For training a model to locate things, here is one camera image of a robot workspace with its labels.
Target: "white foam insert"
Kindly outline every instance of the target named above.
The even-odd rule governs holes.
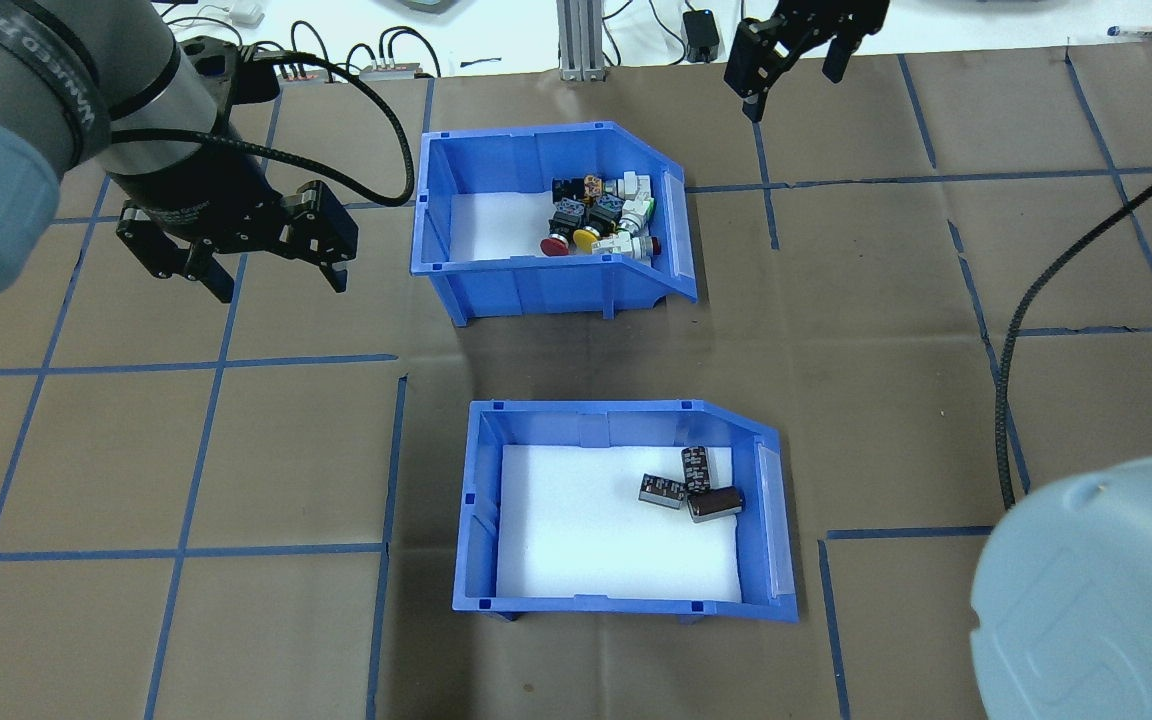
[[[551,192],[476,192],[452,196],[452,260],[544,256],[540,238],[554,217]]]
[[[500,469],[498,597],[604,594],[740,602],[736,516],[692,523],[639,500],[644,473],[682,479],[682,448],[507,445]],[[732,448],[708,448],[732,484]]]

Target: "black capacitor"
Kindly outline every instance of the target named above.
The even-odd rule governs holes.
[[[639,487],[639,500],[676,510],[687,501],[687,487],[679,480],[644,473]]]
[[[726,518],[727,515],[735,515],[745,509],[745,497],[741,495],[738,488],[714,488],[714,491],[689,497],[687,509],[691,513],[692,523]]]
[[[690,495],[708,492],[708,454],[704,447],[685,447],[682,450],[682,480]]]

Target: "gray robot arm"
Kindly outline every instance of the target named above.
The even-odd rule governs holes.
[[[274,99],[273,63],[289,58],[312,59],[212,38],[180,46],[147,0],[0,0],[0,291],[54,217],[60,179],[90,158],[131,197],[118,236],[152,275],[183,275],[228,301],[233,281],[212,255],[266,250],[313,264],[342,291],[356,225],[321,181],[275,192],[229,124],[234,104]],[[387,115],[408,182],[378,200],[401,205],[411,152]],[[210,142],[111,145],[129,131]]]

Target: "bin label slot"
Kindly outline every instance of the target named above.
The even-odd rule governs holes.
[[[761,444],[758,446],[758,475],[763,491],[763,532],[767,535],[767,569],[772,575],[772,597],[794,594],[790,528],[781,514],[785,507],[781,455]]]

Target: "white surface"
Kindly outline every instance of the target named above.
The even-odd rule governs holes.
[[[654,0],[660,18],[681,35],[681,1]],[[220,0],[226,6],[227,1]],[[604,14],[620,8],[620,0],[605,0]],[[696,8],[710,8],[717,15],[726,56],[732,29],[740,15],[738,0],[692,0]],[[751,17],[765,18],[776,3],[753,0],[746,3]],[[198,6],[180,6],[170,17],[198,14]],[[558,68],[558,5],[554,0],[457,0],[439,14],[412,10],[399,0],[266,0],[265,20],[256,29],[243,29],[247,41],[274,40],[288,44],[288,28],[294,20],[314,24],[333,59],[344,54],[356,41],[376,48],[381,29],[407,24],[425,35],[444,63],[444,74],[536,73]],[[222,12],[205,14],[223,17]],[[621,46],[626,65],[666,65],[679,58],[682,48],[660,29],[652,17],[649,0],[634,0],[626,12],[608,20],[608,28]],[[867,37],[861,54],[929,53],[943,50],[1001,50],[1051,45],[1091,45],[1099,41],[1130,41],[1106,36],[1108,26],[1152,24],[1152,0],[892,0],[887,23],[878,36]],[[206,24],[184,29],[179,37],[206,32]],[[225,37],[222,28],[212,29]],[[297,43],[317,53],[314,37],[297,31]],[[612,54],[612,46],[604,41]],[[412,37],[394,45],[401,61],[419,60],[431,70],[424,46]],[[812,55],[823,55],[824,48]],[[460,68],[462,60],[495,58],[494,63]]]
[[[677,447],[503,447],[498,597],[605,594],[740,602],[736,516],[692,523],[639,500],[643,473],[681,479]],[[732,448],[708,448],[732,484]]]
[[[452,196],[452,260],[544,256],[554,200],[550,192],[478,192]]]

